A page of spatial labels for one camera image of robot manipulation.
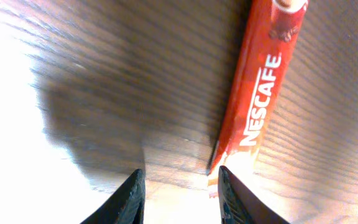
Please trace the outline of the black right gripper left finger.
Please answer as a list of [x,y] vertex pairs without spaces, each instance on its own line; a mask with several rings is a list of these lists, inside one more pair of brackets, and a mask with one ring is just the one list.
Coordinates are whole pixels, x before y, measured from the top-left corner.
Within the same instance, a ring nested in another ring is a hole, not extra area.
[[120,187],[81,224],[143,224],[145,175],[136,169]]

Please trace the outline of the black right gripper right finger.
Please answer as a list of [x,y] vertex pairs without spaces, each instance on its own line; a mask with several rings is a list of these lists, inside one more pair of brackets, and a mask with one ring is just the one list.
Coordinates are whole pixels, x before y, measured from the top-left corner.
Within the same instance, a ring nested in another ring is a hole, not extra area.
[[219,167],[218,197],[223,224],[289,224],[256,197],[226,166]]

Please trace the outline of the red white snack packet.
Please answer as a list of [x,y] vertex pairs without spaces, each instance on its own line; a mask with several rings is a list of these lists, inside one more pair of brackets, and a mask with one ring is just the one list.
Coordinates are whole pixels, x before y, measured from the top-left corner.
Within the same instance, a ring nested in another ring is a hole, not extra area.
[[220,166],[240,179],[253,171],[308,4],[253,1],[208,175],[210,197],[218,195]]

